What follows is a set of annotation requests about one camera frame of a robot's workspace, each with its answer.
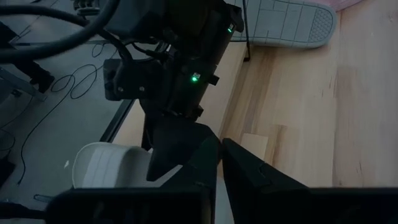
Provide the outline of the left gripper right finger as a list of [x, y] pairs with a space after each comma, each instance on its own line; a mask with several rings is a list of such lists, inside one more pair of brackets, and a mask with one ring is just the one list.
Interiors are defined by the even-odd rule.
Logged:
[[231, 139], [222, 145], [235, 224], [398, 224], [398, 188], [307, 187]]

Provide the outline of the wooden shelf black metal frame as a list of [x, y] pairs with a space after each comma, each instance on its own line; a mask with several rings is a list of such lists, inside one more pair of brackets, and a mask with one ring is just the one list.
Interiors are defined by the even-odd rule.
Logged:
[[[230, 40], [215, 72], [219, 77], [218, 83], [216, 86], [209, 85], [201, 100], [203, 113], [197, 121], [208, 125], [216, 135], [221, 134], [245, 53], [244, 44], [233, 43]], [[132, 108], [113, 140], [114, 143], [125, 146], [142, 145], [144, 120], [145, 113], [139, 101], [134, 100]]]

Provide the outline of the grey rubber slide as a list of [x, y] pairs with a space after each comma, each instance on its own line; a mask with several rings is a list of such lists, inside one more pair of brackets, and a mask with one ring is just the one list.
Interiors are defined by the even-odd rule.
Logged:
[[246, 11], [233, 42], [313, 49], [329, 42], [337, 23], [331, 7], [305, 0], [225, 1]]
[[76, 155], [72, 169], [73, 187], [160, 187], [182, 168], [178, 165], [156, 181], [148, 181], [146, 176], [151, 156], [150, 152], [137, 146], [108, 142], [88, 144]]

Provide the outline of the black metal rig frame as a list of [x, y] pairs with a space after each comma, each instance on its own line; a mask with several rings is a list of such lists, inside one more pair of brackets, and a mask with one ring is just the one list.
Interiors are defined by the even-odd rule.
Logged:
[[113, 116], [112, 120], [101, 136], [99, 140], [100, 142], [112, 142], [115, 139], [116, 134], [118, 133], [133, 104], [134, 100], [123, 100], [116, 111], [116, 114]]

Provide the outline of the grey metal leg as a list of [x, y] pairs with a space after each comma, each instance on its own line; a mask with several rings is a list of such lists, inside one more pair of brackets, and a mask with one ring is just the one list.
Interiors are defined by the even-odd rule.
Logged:
[[13, 90], [23, 91], [28, 95], [40, 101], [45, 101], [47, 96], [39, 92], [29, 82], [13, 75], [7, 70], [0, 67], [0, 89], [3, 88], [3, 93], [11, 94]]

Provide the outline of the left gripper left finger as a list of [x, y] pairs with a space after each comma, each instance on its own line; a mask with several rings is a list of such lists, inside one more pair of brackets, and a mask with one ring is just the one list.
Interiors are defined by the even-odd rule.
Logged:
[[68, 190], [47, 206], [46, 224], [215, 224], [218, 149], [208, 137], [160, 187]]

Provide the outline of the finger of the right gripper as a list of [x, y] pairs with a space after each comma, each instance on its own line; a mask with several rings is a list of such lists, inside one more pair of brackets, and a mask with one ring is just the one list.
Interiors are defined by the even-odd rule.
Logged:
[[194, 152], [214, 132], [206, 125], [189, 119], [160, 119], [145, 129], [153, 149], [146, 180], [156, 181], [177, 165], [186, 164]]

